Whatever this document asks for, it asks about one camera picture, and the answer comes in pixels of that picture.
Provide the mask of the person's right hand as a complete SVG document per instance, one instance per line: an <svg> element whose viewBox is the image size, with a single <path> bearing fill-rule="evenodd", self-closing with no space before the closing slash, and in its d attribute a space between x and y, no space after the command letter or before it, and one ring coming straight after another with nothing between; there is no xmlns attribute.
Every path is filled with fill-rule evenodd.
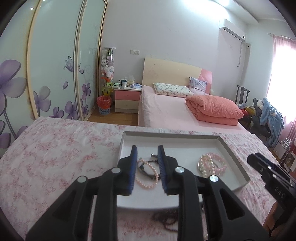
<svg viewBox="0 0 296 241"><path fill-rule="evenodd" d="M275 211L277 210L278 208L278 202L274 202L271 210L269 211L265 221L264 221L264 224L263 224L263 228L267 231L267 232L271 232L271 236L272 237L275 237L277 236L285 227L285 223L278 226L277 228L274 228L274 225L275 225L275 218L274 218L274 214L275 214Z"/></svg>

